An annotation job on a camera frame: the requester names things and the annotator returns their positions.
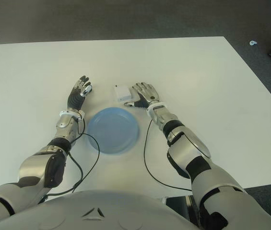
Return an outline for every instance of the floor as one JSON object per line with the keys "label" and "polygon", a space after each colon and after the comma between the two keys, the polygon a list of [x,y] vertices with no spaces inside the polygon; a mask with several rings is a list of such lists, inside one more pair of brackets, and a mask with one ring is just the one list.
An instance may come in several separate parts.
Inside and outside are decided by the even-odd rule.
{"label": "floor", "polygon": [[[196,36],[224,36],[271,92],[271,0],[0,0],[0,44]],[[271,185],[247,192],[271,214]]]}

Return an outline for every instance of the wire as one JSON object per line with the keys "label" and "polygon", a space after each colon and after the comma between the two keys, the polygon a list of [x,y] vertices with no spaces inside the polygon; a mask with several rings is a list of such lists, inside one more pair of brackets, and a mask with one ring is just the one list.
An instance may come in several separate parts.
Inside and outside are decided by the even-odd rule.
{"label": "wire", "polygon": [[90,171],[83,177],[83,170],[82,170],[82,167],[81,167],[81,166],[77,163],[77,161],[73,158],[73,156],[71,155],[71,153],[68,152],[68,155],[69,155],[70,159],[78,166],[78,168],[79,168],[79,170],[80,170],[80,172],[81,172],[81,178],[80,178],[80,180],[78,180],[78,181],[73,185],[72,188],[70,188],[70,189],[68,189],[68,190],[66,190],[66,191],[64,191],[64,192],[61,192],[61,193],[49,193],[49,194],[44,195],[43,198],[41,199],[41,201],[40,201],[39,203],[43,203],[45,200],[48,199],[49,196],[59,196],[59,195],[66,194],[66,193],[68,193],[68,192],[70,192],[70,191],[72,191],[72,193],[73,193],[73,192],[76,190],[76,188],[83,182],[83,180],[88,176],[88,174],[93,170],[93,168],[95,167],[95,165],[97,164],[97,162],[98,162],[98,160],[99,160],[99,156],[100,156],[100,147],[99,147],[99,144],[98,144],[97,140],[96,140],[93,136],[91,136],[90,134],[84,133],[84,132],[83,132],[83,133],[80,133],[80,135],[79,135],[75,140],[73,140],[73,141],[71,142],[71,144],[72,144],[73,142],[75,142],[76,140],[78,140],[80,137],[82,137],[83,134],[84,134],[84,135],[87,135],[87,136],[89,136],[89,137],[91,137],[92,139],[94,139],[94,141],[96,142],[96,144],[97,144],[97,146],[98,146],[98,157],[97,157],[97,160],[95,161],[94,165],[91,167]]}
{"label": "wire", "polygon": [[97,146],[98,146],[98,157],[97,157],[97,160],[95,161],[95,164],[92,166],[92,168],[90,169],[90,171],[88,171],[88,173],[83,177],[83,179],[79,182],[79,184],[73,189],[72,192],[74,192],[74,190],[76,190],[76,188],[84,181],[84,179],[88,176],[88,174],[93,170],[93,168],[95,167],[95,165],[97,164],[98,160],[99,160],[99,156],[100,156],[100,147],[99,147],[99,144],[98,142],[96,141],[96,139],[90,135],[90,134],[87,134],[87,133],[82,133],[84,135],[87,135],[89,137],[91,137],[92,139],[94,139],[94,141],[96,142]]}
{"label": "wire", "polygon": [[145,145],[144,145],[144,163],[145,163],[145,167],[148,171],[148,173],[150,174],[150,176],[155,179],[157,182],[159,182],[160,184],[163,184],[167,187],[171,187],[171,188],[176,188],[176,189],[181,189],[181,190],[186,190],[186,191],[192,191],[190,189],[187,189],[187,188],[179,188],[179,187],[175,187],[175,186],[171,186],[171,185],[168,185],[168,184],[164,184],[163,182],[159,181],[158,179],[156,179],[152,174],[151,172],[149,171],[148,167],[147,167],[147,164],[146,164],[146,144],[147,144],[147,138],[148,138],[148,133],[149,133],[149,129],[150,129],[150,126],[151,126],[151,123],[152,123],[152,120],[150,121],[149,123],[149,126],[148,126],[148,129],[147,129],[147,134],[146,134],[146,140],[145,140]]}

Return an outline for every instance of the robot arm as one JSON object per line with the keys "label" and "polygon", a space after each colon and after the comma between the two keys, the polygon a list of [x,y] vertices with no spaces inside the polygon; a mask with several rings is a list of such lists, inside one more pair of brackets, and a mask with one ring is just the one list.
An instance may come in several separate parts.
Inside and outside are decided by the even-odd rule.
{"label": "robot arm", "polygon": [[22,163],[18,182],[0,186],[0,220],[37,205],[51,188],[62,182],[68,153],[78,132],[85,129],[81,106],[91,90],[88,78],[81,77],[69,95],[68,109],[59,114],[54,138]]}
{"label": "robot arm", "polygon": [[152,85],[133,86],[138,102],[126,106],[145,107],[164,133],[167,158],[179,175],[191,179],[200,223],[206,230],[271,229],[271,216],[246,193],[224,169],[214,164],[208,148],[178,117],[169,112]]}

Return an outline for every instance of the small white object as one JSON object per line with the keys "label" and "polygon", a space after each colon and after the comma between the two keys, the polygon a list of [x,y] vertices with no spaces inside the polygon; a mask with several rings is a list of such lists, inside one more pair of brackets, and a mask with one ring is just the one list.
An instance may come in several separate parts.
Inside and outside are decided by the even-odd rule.
{"label": "small white object", "polygon": [[115,85],[114,90],[118,102],[131,100],[132,96],[127,85]]}
{"label": "small white object", "polygon": [[253,45],[256,45],[256,44],[258,44],[258,43],[255,42],[255,41],[250,41],[249,44],[250,44],[251,46],[253,46]]}

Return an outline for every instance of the blue plate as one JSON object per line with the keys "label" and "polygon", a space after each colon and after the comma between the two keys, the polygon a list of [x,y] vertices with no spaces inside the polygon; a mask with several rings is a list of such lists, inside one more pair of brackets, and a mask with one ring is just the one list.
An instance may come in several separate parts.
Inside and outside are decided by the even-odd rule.
{"label": "blue plate", "polygon": [[[136,142],[139,126],[134,116],[121,108],[107,108],[97,113],[89,122],[87,133],[92,135],[103,153],[120,153]],[[98,150],[96,142],[89,137]]]}

